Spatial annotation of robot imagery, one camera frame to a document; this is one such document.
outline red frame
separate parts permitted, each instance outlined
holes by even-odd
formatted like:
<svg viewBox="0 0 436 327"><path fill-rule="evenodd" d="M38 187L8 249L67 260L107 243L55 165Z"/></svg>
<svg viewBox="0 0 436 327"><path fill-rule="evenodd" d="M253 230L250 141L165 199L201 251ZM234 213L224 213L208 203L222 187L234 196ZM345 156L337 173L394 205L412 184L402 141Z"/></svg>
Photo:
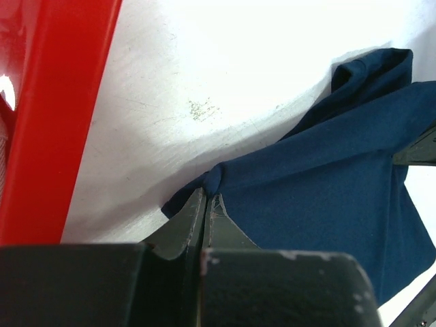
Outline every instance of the red frame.
<svg viewBox="0 0 436 327"><path fill-rule="evenodd" d="M59 243L121 0L0 0L10 136L0 245Z"/></svg>

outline black plastic part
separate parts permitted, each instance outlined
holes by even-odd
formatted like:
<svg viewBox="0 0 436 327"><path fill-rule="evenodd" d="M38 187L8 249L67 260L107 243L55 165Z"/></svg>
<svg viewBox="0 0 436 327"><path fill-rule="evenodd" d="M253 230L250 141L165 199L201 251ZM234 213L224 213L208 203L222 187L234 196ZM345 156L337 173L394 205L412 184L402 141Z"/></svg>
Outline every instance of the black plastic part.
<svg viewBox="0 0 436 327"><path fill-rule="evenodd" d="M127 326L143 244L0 251L0 326Z"/></svg>
<svg viewBox="0 0 436 327"><path fill-rule="evenodd" d="M202 326L380 327L366 274L348 255L205 250Z"/></svg>
<svg viewBox="0 0 436 327"><path fill-rule="evenodd" d="M436 321L436 276L409 303L390 327L429 327Z"/></svg>
<svg viewBox="0 0 436 327"><path fill-rule="evenodd" d="M406 149L396 153L394 164L403 166L436 166L436 121Z"/></svg>

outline white surface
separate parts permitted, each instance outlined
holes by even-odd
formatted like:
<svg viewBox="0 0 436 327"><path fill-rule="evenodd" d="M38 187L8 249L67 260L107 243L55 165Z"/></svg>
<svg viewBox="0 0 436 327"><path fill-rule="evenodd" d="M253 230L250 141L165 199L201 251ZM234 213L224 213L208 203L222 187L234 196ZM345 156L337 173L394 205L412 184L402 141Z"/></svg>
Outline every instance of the white surface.
<svg viewBox="0 0 436 327"><path fill-rule="evenodd" d="M436 79L436 1L302 2L124 0L63 242L143 239L186 182L290 130L338 63L412 48L414 79ZM435 239L435 169L412 172ZM381 308L386 324L435 271Z"/></svg>

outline dark gray metal piece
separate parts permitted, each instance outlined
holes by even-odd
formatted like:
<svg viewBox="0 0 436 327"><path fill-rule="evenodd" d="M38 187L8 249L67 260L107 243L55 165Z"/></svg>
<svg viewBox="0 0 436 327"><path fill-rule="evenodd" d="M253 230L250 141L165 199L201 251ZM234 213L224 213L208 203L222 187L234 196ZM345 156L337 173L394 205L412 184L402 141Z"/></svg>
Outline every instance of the dark gray metal piece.
<svg viewBox="0 0 436 327"><path fill-rule="evenodd" d="M436 321L436 276L409 303L390 327L429 327Z"/></svg>
<svg viewBox="0 0 436 327"><path fill-rule="evenodd" d="M228 217L221 195L209 201L204 226L203 248L259 249L254 242Z"/></svg>
<svg viewBox="0 0 436 327"><path fill-rule="evenodd" d="M372 287L349 255L204 250L202 326L380 327Z"/></svg>
<svg viewBox="0 0 436 327"><path fill-rule="evenodd" d="M127 326L146 247L0 249L0 326Z"/></svg>
<svg viewBox="0 0 436 327"><path fill-rule="evenodd" d="M436 166L436 121L406 149L396 153L394 164L403 166Z"/></svg>
<svg viewBox="0 0 436 327"><path fill-rule="evenodd" d="M206 203L204 191L195 190L176 216L143 240L153 255L138 278L130 326L195 326Z"/></svg>

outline blue cloth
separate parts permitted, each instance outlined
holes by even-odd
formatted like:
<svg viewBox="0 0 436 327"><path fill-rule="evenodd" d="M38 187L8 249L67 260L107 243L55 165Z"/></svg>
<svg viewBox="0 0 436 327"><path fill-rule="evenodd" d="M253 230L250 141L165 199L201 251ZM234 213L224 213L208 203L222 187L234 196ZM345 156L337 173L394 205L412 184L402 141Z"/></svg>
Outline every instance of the blue cloth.
<svg viewBox="0 0 436 327"><path fill-rule="evenodd" d="M383 304L435 261L435 247L392 155L436 119L436 82L411 84L412 52L381 49L339 66L332 93L277 143L217 164L193 190L220 193L228 215L264 249L353 255Z"/></svg>

